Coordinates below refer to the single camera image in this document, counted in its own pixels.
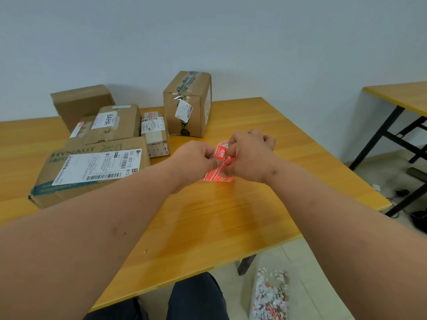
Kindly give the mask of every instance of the transparent plastic bin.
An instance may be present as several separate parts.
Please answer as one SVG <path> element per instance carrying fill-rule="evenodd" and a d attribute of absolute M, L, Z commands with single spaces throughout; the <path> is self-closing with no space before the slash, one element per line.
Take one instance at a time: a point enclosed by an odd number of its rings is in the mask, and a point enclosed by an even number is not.
<path fill-rule="evenodd" d="M 249 319 L 298 320 L 297 315 L 299 314 L 299 311 L 296 296 L 298 295 L 301 286 L 299 285 L 297 270 L 292 267 L 287 260 L 270 255 L 269 253 L 258 255 L 258 257 L 257 268 L 255 270 L 255 280 L 252 288 L 252 301 L 249 310 Z M 274 293 L 274 288 L 279 292 L 281 289 L 284 289 L 285 296 L 283 299 L 280 297 L 279 293 Z M 268 296 L 260 295 L 260 292 L 268 293 Z M 287 312 L 285 317 L 281 317 L 280 313 L 277 312 L 282 310 L 284 306 L 281 303 L 282 300 L 286 302 Z"/>

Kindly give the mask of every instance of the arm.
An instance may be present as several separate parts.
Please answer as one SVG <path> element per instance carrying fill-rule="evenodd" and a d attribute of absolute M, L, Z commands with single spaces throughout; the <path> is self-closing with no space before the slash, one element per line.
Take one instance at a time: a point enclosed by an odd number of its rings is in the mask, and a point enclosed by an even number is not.
<path fill-rule="evenodd" d="M 191 141 L 172 157 L 0 229 L 0 319 L 81 319 L 170 193 L 216 168 Z"/>
<path fill-rule="evenodd" d="M 425 238 L 282 160 L 259 130 L 230 143 L 227 175 L 273 189 L 356 319 L 425 318 Z"/>

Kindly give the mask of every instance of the person's right hand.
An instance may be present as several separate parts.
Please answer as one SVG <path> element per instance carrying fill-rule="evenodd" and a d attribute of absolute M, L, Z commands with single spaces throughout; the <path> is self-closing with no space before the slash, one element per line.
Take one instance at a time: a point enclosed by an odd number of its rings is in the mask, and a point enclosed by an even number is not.
<path fill-rule="evenodd" d="M 270 135 L 263 136 L 259 129 L 248 133 L 236 131 L 228 142 L 227 155 L 236 160 L 223 168 L 226 176 L 238 176 L 248 181 L 265 183 L 274 171 L 274 162 L 278 157 L 273 153 L 276 139 Z"/>

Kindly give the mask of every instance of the cardboard box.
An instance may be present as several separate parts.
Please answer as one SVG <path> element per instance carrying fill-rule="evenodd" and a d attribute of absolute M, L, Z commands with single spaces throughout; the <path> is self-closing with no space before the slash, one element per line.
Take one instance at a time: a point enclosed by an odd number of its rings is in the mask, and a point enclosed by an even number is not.
<path fill-rule="evenodd" d="M 98 173 L 98 174 L 86 174 L 86 175 L 92 175 L 92 176 L 88 176 L 91 179 L 90 181 L 87 181 L 88 177 L 84 176 L 86 177 L 84 178 L 84 182 L 79 181 L 71 184 L 61 183 L 61 185 L 52 185 L 52 183 L 55 181 L 58 174 L 61 172 L 61 169 L 64 167 L 64 165 L 67 162 L 70 163 L 70 160 L 75 159 L 76 156 L 79 156 L 79 158 L 82 157 L 78 154 L 114 152 L 114 154 L 112 153 L 111 156 L 109 156 L 109 158 L 112 159 L 114 156 L 116 156 L 116 153 L 122 153 L 120 152 L 120 150 L 135 150 L 134 154 L 140 155 L 139 156 L 140 164 L 138 167 L 139 170 L 142 170 L 143 168 L 150 166 L 150 159 L 148 156 L 147 144 L 145 142 L 144 137 L 114 140 L 111 142 L 103 142 L 100 144 L 93 144 L 93 145 L 80 145 L 79 147 L 75 147 L 73 149 L 70 148 L 70 149 L 57 150 L 52 152 L 46 159 L 39 173 L 37 181 L 34 187 L 32 188 L 31 193 L 28 196 L 28 199 L 39 208 L 47 208 L 49 206 L 65 201 L 67 199 L 74 198 L 83 193 L 87 193 L 97 188 L 111 184 L 112 182 L 116 181 L 118 178 L 100 180 L 102 178 L 107 178 L 107 177 L 101 177 L 102 175 L 106 175 L 108 177 L 110 176 L 105 173 Z M 125 158 L 120 155 L 122 154 L 118 154 L 116 158 L 117 159 L 120 159 L 120 157 L 122 157 L 123 159 Z M 129 162 L 129 157 L 127 157 L 126 159 L 127 161 L 124 161 L 125 164 Z M 83 162 L 86 161 L 85 163 L 86 165 L 89 164 L 88 159 L 86 158 L 82 159 L 81 161 Z M 119 166 L 118 171 L 123 171 L 123 173 L 125 173 L 125 171 L 128 170 L 127 166 L 125 166 L 125 168 L 121 168 L 123 166 L 122 161 L 119 161 L 118 166 Z M 133 169 L 136 169 L 135 166 L 132 166 L 132 170 L 129 170 L 130 174 L 133 172 L 136 172 Z M 85 172 L 87 173 L 88 167 L 82 164 L 80 171 L 82 173 L 85 173 Z"/>
<path fill-rule="evenodd" d="M 78 148 L 80 145 L 85 145 L 85 136 L 88 134 L 95 121 L 96 116 L 83 117 L 74 127 L 73 132 L 70 135 L 67 143 L 63 149 L 67 148 Z"/>
<path fill-rule="evenodd" d="M 211 75 L 179 72 L 163 91 L 163 101 L 171 135 L 203 137 L 211 112 Z"/>
<path fill-rule="evenodd" d="M 144 113 L 141 136 L 147 141 L 150 158 L 169 155 L 169 136 L 162 112 Z"/>
<path fill-rule="evenodd" d="M 141 113 L 138 105 L 103 107 L 85 137 L 85 144 L 139 137 L 140 128 Z"/>
<path fill-rule="evenodd" d="M 50 95 L 56 112 L 72 131 L 82 117 L 95 116 L 99 109 L 115 105 L 105 85 L 94 85 Z"/>

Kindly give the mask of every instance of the red label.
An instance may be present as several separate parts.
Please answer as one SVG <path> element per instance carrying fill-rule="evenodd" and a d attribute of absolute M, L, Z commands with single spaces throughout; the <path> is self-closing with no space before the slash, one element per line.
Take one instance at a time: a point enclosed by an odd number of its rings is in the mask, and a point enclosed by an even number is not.
<path fill-rule="evenodd" d="M 213 171 L 207 172 L 204 181 L 207 182 L 231 182 L 234 180 L 234 177 L 220 177 L 219 174 L 221 170 L 230 165 L 236 158 L 232 156 L 226 156 L 227 147 L 219 145 L 216 147 L 214 158 L 218 158 L 222 161 L 222 165 Z"/>

